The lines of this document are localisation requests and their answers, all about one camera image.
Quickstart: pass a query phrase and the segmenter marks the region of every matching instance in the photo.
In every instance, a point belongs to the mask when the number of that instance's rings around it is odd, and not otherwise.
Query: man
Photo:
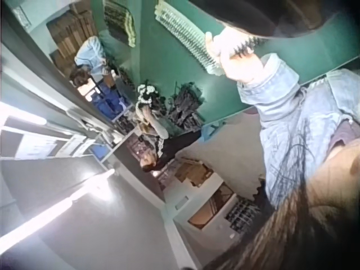
[[[70,80],[76,87],[87,84],[91,75],[102,75],[109,87],[115,86],[111,76],[111,67],[107,63],[98,37],[88,38],[79,49],[74,61],[76,65],[70,73]]]

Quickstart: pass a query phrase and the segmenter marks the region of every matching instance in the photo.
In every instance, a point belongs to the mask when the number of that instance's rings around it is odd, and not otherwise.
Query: green wall
[[[235,82],[225,76],[208,74],[189,51],[155,20],[156,2],[157,0],[142,1],[141,79],[149,79],[166,97],[173,94],[175,82],[195,82],[202,89],[202,96],[205,98],[205,103],[198,112],[206,122],[212,122],[246,108],[247,105],[240,101]],[[180,6],[177,7],[174,2],[179,2]],[[170,1],[170,3],[186,15],[188,14],[184,11],[190,11],[194,16],[198,14],[200,29],[204,30],[209,24],[211,28],[221,31],[221,25],[210,16],[199,13],[187,1]]]
[[[223,29],[209,15],[185,0],[167,0],[193,21],[202,31],[218,34]],[[235,82],[225,76],[206,73],[200,64],[170,32],[155,20],[157,0],[142,1],[141,79],[149,79],[165,96],[172,95],[175,82],[195,82],[202,89],[205,103],[198,112],[212,122],[236,113],[247,105],[241,103]],[[319,31],[294,39],[273,39],[259,47],[259,56],[276,52],[308,82],[358,56],[360,43],[353,22],[339,15]]]

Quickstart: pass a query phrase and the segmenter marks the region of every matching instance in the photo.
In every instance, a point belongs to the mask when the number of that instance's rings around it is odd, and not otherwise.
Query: ceiling light
[[[10,106],[3,102],[0,102],[0,113],[9,115],[9,116],[12,116],[12,117],[21,119],[23,121],[36,124],[36,125],[45,125],[47,122],[45,118],[31,114],[27,111],[20,110],[16,107]]]
[[[35,218],[25,222],[20,227],[17,227],[7,235],[2,236],[0,238],[0,255],[54,220],[56,217],[68,210],[72,204],[73,202],[69,198],[66,198],[65,200],[62,200],[45,210],[40,215],[37,215]]]
[[[151,172],[154,177],[157,177],[160,174],[160,171],[154,170]]]
[[[70,197],[58,202],[54,206],[48,208],[31,220],[25,222],[15,230],[0,238],[0,255],[6,250],[19,243],[21,240],[32,235],[37,230],[53,221],[59,215],[68,210],[73,201],[79,200],[87,193],[92,193],[104,200],[111,198],[111,190],[107,178],[115,173],[114,169],[108,170],[102,174],[95,175],[87,180],[82,188],[75,191]]]

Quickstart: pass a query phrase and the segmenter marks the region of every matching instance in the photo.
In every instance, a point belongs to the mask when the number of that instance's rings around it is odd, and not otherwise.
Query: poster
[[[95,142],[94,139],[87,139],[73,154],[73,157],[78,157],[84,154],[87,148]]]
[[[74,134],[56,153],[58,158],[70,157],[71,153],[84,141],[86,136]]]
[[[45,159],[55,146],[55,138],[25,134],[17,148],[15,159]]]

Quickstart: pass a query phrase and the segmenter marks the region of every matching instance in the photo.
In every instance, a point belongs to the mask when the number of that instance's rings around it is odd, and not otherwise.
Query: woman
[[[153,170],[162,170],[178,151],[193,144],[201,137],[201,131],[188,132],[175,138],[156,138],[155,151],[147,150],[140,160],[140,166],[146,173]]]
[[[275,53],[261,59],[251,52],[232,56],[229,52],[234,44],[231,42],[241,39],[242,35],[245,34],[236,29],[225,28],[216,40],[226,39],[227,42],[214,43],[211,33],[207,33],[206,47],[221,63],[226,76],[238,82],[242,102],[254,105],[259,112],[265,189],[270,202],[277,207],[298,186],[291,182],[280,189],[275,185],[293,134],[299,133],[306,124],[309,148],[306,179],[334,148],[360,137],[359,76],[349,70],[336,70],[307,89],[300,87],[298,74]],[[225,45],[219,49],[217,44]]]
[[[247,3],[250,8],[252,3],[261,6],[263,1],[191,2],[241,32],[268,37],[274,36],[266,30],[275,30],[283,12],[281,4],[285,3],[267,1],[274,10],[266,9],[263,3],[264,12],[257,14],[266,17],[266,11],[275,12],[269,17],[274,22],[269,26],[239,15],[241,5]],[[277,210],[265,211],[241,242],[204,269],[356,267],[360,242],[359,77],[337,70],[307,89],[300,88],[296,72],[275,54],[262,59],[251,52],[233,56],[231,46],[219,52],[211,34],[206,35],[206,46],[226,75],[238,82],[242,101],[259,111],[267,194]]]
[[[347,10],[358,22],[352,0],[190,0],[233,28],[258,37],[298,37],[313,32]]]
[[[204,270],[315,270],[358,268],[360,139],[338,149],[305,181],[308,151],[292,145],[277,185],[299,181],[280,207],[265,211],[243,236]],[[296,163],[288,158],[296,156]]]
[[[108,77],[111,77],[111,67],[107,63],[98,37],[88,38],[80,47],[74,61],[76,66],[71,71],[70,80],[76,87],[87,84],[91,75],[110,75]],[[109,85],[115,85],[113,80],[109,82]]]

